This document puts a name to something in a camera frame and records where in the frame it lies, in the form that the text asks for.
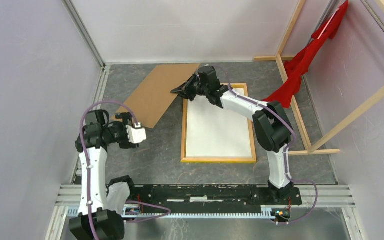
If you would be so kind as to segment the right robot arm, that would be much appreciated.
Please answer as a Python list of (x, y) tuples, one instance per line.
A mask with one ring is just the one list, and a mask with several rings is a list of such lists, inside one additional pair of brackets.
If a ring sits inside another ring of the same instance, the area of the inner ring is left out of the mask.
[(268, 157), (269, 199), (282, 204), (289, 198), (294, 188), (289, 149), (296, 134), (280, 102), (256, 100), (234, 90), (231, 83), (222, 84), (212, 65), (200, 67), (186, 82), (172, 89), (171, 94), (191, 102), (197, 96), (204, 96), (210, 104), (252, 121), (257, 141)]

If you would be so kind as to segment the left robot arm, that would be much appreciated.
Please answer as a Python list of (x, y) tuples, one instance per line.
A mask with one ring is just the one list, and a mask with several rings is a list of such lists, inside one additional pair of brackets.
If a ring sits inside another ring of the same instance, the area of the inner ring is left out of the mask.
[(122, 210), (133, 203), (137, 190), (130, 176), (106, 183), (108, 148), (136, 149), (146, 139), (146, 131), (130, 112), (109, 120), (106, 110), (84, 115), (75, 148), (81, 163), (81, 199), (77, 217), (69, 220), (69, 231), (77, 240), (122, 240), (125, 237)]

